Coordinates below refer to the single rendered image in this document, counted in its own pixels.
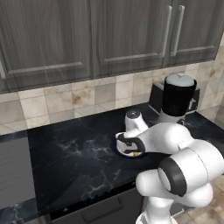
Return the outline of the black blender with pale lid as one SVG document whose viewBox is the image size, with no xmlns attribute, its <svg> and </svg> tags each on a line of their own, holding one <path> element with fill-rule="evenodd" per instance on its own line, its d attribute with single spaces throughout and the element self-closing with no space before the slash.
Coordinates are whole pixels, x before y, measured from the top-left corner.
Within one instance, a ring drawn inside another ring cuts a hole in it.
<svg viewBox="0 0 224 224">
<path fill-rule="evenodd" d="M 164 79 L 162 108 L 157 122 L 183 125 L 196 86 L 197 81 L 183 73 L 168 75 Z"/>
</svg>

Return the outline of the black toaster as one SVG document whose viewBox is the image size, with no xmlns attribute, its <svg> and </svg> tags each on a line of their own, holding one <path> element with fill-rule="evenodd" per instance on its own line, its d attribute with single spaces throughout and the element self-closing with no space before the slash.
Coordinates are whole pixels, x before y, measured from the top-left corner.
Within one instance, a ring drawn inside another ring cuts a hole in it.
<svg viewBox="0 0 224 224">
<path fill-rule="evenodd" d="M 150 92 L 149 105 L 153 108 L 158 114 L 162 108 L 162 100 L 163 100 L 163 92 L 164 92 L 164 83 L 162 81 L 154 82 Z M 197 110 L 200 99 L 200 89 L 196 87 L 194 96 L 189 103 L 187 114 L 191 114 Z"/>
</svg>

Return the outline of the grey wood wide cupboard door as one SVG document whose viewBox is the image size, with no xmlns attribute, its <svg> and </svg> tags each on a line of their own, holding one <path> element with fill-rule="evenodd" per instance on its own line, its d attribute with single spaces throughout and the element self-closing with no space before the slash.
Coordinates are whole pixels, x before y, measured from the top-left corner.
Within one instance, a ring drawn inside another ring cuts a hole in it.
<svg viewBox="0 0 224 224">
<path fill-rule="evenodd" d="M 91 75 L 89 0 L 0 0 L 0 94 Z"/>
</svg>

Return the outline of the dark grey dishwasher door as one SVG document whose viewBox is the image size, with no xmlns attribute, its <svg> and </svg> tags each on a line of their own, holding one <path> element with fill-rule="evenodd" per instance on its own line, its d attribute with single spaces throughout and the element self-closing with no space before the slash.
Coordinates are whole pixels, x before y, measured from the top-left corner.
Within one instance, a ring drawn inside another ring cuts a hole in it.
<svg viewBox="0 0 224 224">
<path fill-rule="evenodd" d="M 87 208 L 98 205 L 105 200 L 110 200 L 117 197 L 120 197 L 123 201 L 122 210 L 112 213 L 111 215 L 99 219 L 93 223 L 86 223 L 82 219 L 81 213 Z M 52 218 L 52 224 L 136 224 L 137 217 L 141 213 L 143 197 L 139 194 L 135 187 L 105 200 L 97 202 L 91 206 L 87 206 L 81 210 L 62 215 L 59 218 Z"/>
</svg>

